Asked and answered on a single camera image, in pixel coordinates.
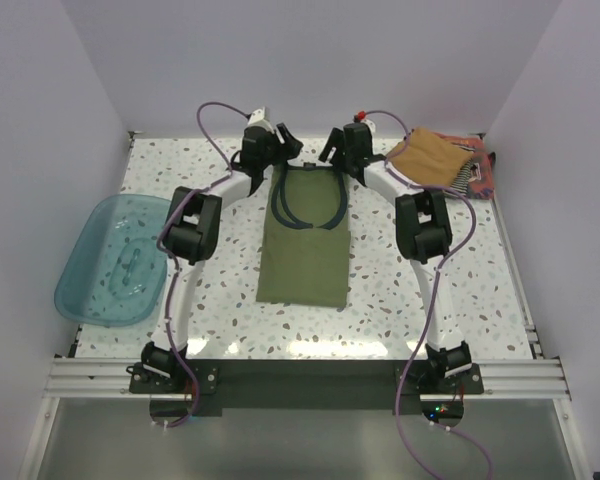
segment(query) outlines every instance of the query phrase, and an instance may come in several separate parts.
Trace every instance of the olive green cloth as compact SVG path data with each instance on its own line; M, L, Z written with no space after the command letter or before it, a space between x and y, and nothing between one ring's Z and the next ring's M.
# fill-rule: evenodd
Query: olive green cloth
M284 165L276 167L271 185L256 301L345 307L351 243L346 178L331 168ZM325 224L331 229L321 228Z

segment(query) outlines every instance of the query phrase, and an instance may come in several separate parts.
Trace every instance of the striped fabric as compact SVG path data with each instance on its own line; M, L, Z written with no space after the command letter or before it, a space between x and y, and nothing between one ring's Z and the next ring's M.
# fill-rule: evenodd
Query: striped fabric
M472 166L473 162L469 160L458 172L458 176L451 184L451 188L454 189L456 192L461 193L463 195L467 194L467 188L469 187L469 179L471 178Z

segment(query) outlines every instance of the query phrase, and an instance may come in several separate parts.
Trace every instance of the folded towel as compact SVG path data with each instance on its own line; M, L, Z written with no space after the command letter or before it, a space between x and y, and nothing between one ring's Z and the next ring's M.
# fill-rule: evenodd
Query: folded towel
M403 145L400 142L389 152L390 161L400 173L421 185L451 186L472 156L472 152L452 145L424 127L416 128L405 151L392 157Z

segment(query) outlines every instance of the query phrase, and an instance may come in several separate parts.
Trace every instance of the glass panel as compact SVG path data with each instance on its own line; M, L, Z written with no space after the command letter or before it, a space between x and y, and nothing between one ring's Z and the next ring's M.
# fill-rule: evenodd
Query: glass panel
M471 444L402 418L415 448L445 478L485 478ZM495 478L574 479L551 401L466 401L459 427L491 452ZM146 400L64 400L40 477L91 480L429 479L380 411L225 410L164 431Z

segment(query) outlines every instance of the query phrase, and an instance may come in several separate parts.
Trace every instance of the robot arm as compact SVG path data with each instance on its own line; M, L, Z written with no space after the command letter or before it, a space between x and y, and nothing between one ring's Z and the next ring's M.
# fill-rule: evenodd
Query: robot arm
M251 177L243 172L234 172L227 180L210 189L206 194L200 195L200 205L198 211L193 213L196 217L197 224L180 222L174 225L174 229L179 231L172 232L171 237L166 239L167 247L171 250L173 245L169 243L177 243L180 239L174 238L173 234L182 233L180 237L197 237L197 243L190 246L181 246L182 249L196 250L188 261L176 265L175 262L169 262L167 278L173 278L178 272L178 281L170 288L169 285L165 288L160 320L151 335L151 340L155 347L164 351L169 351L170 343L167 337L167 323L170 323L172 338L177 350L183 351L187 346L189 339L188 322L191 312L191 305L195 294L196 284L202 275L205 260L213 254L217 244L217 233L213 238L212 231L217 231L217 226L220 221L220 211L235 203L236 201L249 196L251 190ZM173 210L180 203L181 199L188 193L189 189L179 188L176 190L171 202ZM167 322L166 306L169 304L170 322Z
M195 288L205 261L216 249L222 209L253 194L262 183L266 168L296 158L302 147L302 142L283 123L276 128L271 125L267 108L259 108L249 117L239 162L232 162L231 174L205 193L193 195L185 205L164 238L164 246L179 259L169 262L168 278L173 279L177 274L178 281L165 288L160 320L141 354L144 369L167 378L175 377L178 366L167 328L171 329L175 348L184 357ZM190 192L186 187L175 190L167 218L171 218Z
M449 253L452 240L444 193L414 189L400 182L398 178L402 174L391 164L385 165L384 156L373 154L371 131L362 122L345 125L342 130L333 129L320 158L330 161L335 168L375 190L395 206L398 249L410 261L428 314L434 295L435 266ZM444 272L435 296L426 342L433 381L468 371L472 366L469 346L458 325L448 276Z

